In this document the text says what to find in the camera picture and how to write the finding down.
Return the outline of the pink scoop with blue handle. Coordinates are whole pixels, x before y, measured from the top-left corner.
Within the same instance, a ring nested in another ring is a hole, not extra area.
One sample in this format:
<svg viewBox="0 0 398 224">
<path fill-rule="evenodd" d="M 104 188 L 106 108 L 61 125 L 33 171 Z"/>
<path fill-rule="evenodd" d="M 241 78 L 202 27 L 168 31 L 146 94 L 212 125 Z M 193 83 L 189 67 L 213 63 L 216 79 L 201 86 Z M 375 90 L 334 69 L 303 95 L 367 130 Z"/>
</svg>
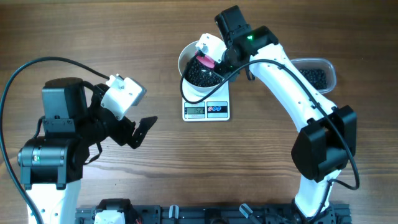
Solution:
<svg viewBox="0 0 398 224">
<path fill-rule="evenodd" d="M 208 67 L 208 68 L 210 68 L 210 69 L 214 69 L 214 67 L 215 67 L 215 61 L 214 61 L 211 57 L 209 57 L 209 56 L 207 56 L 207 55 L 198 54 L 198 55 L 196 56 L 196 59 L 197 59 L 201 64 L 203 64 L 204 66 L 206 66 L 206 67 Z"/>
</svg>

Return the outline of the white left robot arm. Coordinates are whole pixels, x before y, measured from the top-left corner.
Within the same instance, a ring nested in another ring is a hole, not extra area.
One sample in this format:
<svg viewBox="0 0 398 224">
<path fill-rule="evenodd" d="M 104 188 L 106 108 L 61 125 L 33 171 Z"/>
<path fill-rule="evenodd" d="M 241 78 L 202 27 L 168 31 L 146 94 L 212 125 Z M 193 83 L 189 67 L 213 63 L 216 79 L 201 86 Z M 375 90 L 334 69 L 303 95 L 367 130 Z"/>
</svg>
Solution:
<svg viewBox="0 0 398 224">
<path fill-rule="evenodd" d="M 44 223 L 74 223 L 83 167 L 98 158 L 90 157 L 90 146 L 106 138 L 133 149 L 141 145 L 157 117 L 135 123 L 125 114 L 145 93 L 140 83 L 119 75 L 97 85 L 74 77 L 45 83 L 44 135 L 18 153 L 21 182 Z"/>
</svg>

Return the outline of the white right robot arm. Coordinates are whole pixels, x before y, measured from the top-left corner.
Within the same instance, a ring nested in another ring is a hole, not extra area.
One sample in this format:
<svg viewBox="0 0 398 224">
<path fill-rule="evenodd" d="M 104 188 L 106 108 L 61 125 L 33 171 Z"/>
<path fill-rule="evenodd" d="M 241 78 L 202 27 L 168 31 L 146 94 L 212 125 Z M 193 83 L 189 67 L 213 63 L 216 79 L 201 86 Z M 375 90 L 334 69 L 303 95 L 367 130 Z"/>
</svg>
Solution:
<svg viewBox="0 0 398 224">
<path fill-rule="evenodd" d="M 356 154 L 357 115 L 337 107 L 294 67 L 278 38 L 266 26 L 252 29 L 240 8 L 215 16 L 226 49 L 221 63 L 231 75 L 248 69 L 279 100 L 298 131 L 291 150 L 301 173 L 295 212 L 307 223 L 325 216 L 334 184 L 359 189 Z"/>
</svg>

